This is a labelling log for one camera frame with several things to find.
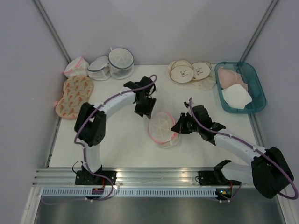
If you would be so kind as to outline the white pink-zip mesh laundry bag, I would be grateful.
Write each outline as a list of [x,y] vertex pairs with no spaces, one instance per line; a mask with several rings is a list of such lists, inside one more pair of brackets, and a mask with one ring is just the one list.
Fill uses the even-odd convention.
[[171,130],[174,125],[175,120],[170,113],[157,112],[149,120],[149,136],[160,148],[173,147],[180,140],[179,134]]

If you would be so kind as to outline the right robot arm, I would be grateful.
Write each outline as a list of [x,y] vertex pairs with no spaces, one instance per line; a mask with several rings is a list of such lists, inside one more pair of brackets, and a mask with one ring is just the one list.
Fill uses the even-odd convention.
[[264,148],[241,139],[224,125],[213,122],[204,106],[194,106],[189,112],[180,114],[171,130],[178,134],[198,133],[204,141],[228,150],[246,163],[241,165],[223,160],[208,175],[200,171],[201,186],[252,184],[268,199],[276,195],[298,199],[294,176],[278,148]]

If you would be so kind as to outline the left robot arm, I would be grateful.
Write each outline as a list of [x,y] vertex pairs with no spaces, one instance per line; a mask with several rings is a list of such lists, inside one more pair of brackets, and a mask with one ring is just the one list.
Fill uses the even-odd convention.
[[92,105],[83,103],[77,117],[74,130],[74,143],[83,148],[83,166],[87,173],[85,178],[90,184],[101,182],[102,163],[100,161],[100,143],[106,134],[106,121],[130,104],[135,104],[134,112],[143,117],[151,118],[156,99],[151,95],[155,92],[157,75],[144,76],[139,82],[127,82],[115,95],[105,101]]

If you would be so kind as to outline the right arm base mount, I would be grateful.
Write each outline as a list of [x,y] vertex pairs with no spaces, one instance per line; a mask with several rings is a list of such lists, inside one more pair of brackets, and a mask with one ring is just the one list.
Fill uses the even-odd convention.
[[235,180],[227,180],[223,175],[215,175],[214,171],[202,170],[195,177],[200,186],[239,186],[241,183]]

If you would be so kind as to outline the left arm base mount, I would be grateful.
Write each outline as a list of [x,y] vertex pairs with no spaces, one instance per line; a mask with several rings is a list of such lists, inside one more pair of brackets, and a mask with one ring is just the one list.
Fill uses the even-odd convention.
[[[116,179],[117,179],[117,172],[116,171],[108,171],[104,170],[101,172],[101,175],[109,178],[113,184],[115,184]],[[111,186],[111,183],[109,180],[94,176],[90,174],[87,170],[79,170],[76,174],[75,178],[75,185],[105,185],[105,186]]]

